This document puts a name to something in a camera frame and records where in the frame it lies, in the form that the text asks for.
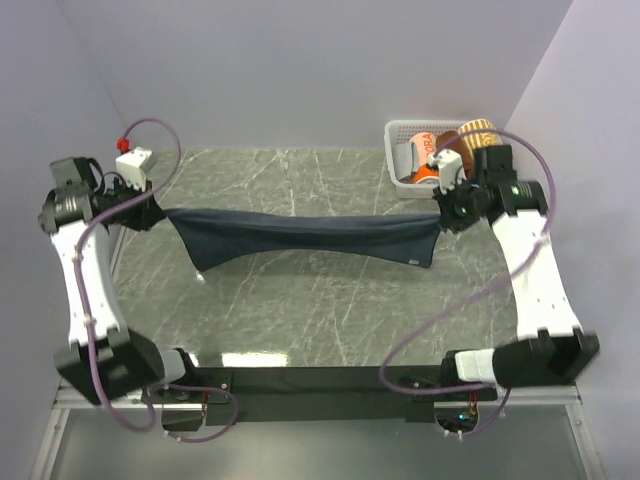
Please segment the dark blue towel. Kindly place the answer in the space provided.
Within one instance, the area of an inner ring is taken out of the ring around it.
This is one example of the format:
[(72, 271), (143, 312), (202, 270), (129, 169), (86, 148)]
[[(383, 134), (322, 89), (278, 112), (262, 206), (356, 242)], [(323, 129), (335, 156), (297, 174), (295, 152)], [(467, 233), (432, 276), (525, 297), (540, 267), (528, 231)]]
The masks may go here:
[(175, 208), (165, 215), (199, 271), (285, 250), (333, 251), (428, 268), (441, 232), (440, 217), (434, 214), (288, 217)]

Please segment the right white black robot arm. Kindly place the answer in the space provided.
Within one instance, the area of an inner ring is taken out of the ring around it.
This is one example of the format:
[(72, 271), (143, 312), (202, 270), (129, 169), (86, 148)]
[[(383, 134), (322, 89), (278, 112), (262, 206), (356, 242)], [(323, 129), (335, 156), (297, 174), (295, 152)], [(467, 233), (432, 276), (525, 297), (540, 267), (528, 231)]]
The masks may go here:
[(584, 332), (566, 296), (548, 234), (551, 209), (543, 188), (518, 179), (508, 145), (477, 149), (474, 162), (475, 179), (468, 181), (457, 152), (430, 155), (428, 164), (439, 179), (434, 197), (447, 230), (461, 232), (488, 221), (509, 270), (517, 338), (499, 347), (448, 352), (441, 364), (441, 390), (461, 399), (475, 383), (570, 385), (597, 355), (599, 339)]

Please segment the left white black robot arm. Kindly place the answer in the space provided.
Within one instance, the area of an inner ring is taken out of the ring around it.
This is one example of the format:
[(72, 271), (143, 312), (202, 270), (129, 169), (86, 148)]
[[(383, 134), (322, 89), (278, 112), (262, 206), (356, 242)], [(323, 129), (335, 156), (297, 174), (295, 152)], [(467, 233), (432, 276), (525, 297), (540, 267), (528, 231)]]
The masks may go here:
[(200, 392), (201, 377), (182, 350), (162, 352), (127, 326), (113, 285), (109, 226), (147, 231), (163, 218), (147, 177), (154, 163), (143, 148), (120, 155), (111, 185), (92, 158), (50, 165), (56, 185), (38, 221), (61, 263), (70, 313), (68, 344), (54, 363), (93, 405), (160, 383), (180, 402)]

